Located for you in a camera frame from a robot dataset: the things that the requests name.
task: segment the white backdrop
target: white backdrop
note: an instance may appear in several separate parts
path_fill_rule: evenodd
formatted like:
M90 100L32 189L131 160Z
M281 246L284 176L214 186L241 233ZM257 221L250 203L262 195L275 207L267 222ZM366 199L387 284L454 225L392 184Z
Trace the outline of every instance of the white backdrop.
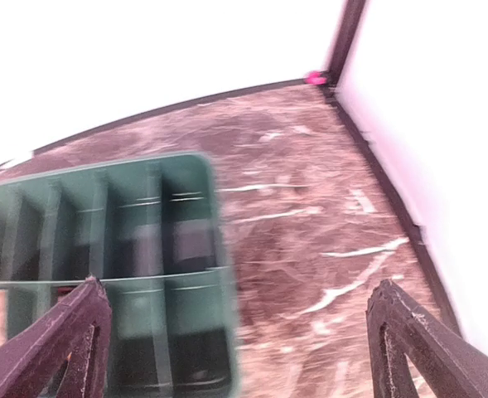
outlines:
M488 354L488 1L372 0L340 91Z
M326 64L344 0L0 2L0 163Z

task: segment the white panel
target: white panel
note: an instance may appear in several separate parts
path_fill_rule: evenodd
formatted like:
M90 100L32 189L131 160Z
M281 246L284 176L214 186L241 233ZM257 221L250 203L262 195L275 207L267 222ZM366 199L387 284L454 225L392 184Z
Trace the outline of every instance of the white panel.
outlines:
M358 39L341 100L488 354L488 1L373 0Z
M342 6L0 2L0 163L132 114L321 69Z

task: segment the black vertical post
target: black vertical post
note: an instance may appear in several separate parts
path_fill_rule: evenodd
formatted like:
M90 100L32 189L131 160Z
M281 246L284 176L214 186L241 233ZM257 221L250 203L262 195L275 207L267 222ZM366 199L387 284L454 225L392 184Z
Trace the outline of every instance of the black vertical post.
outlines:
M336 87L340 81L365 3L366 0L346 0L341 25L336 35L336 44L327 68L328 85L331 87Z

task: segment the green plastic bin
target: green plastic bin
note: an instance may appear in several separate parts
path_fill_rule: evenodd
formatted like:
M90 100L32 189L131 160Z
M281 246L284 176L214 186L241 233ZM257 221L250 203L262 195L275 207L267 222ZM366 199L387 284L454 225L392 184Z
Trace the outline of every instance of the green plastic bin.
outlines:
M113 308L106 396L238 396L234 277L217 211L197 154L0 184L7 338L92 274Z

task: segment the red object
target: red object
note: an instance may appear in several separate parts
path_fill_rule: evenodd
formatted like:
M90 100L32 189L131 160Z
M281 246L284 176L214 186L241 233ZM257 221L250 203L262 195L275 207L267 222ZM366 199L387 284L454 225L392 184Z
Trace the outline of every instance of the red object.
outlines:
M321 72L314 70L308 74L304 81L309 85L325 85L326 77L322 77Z

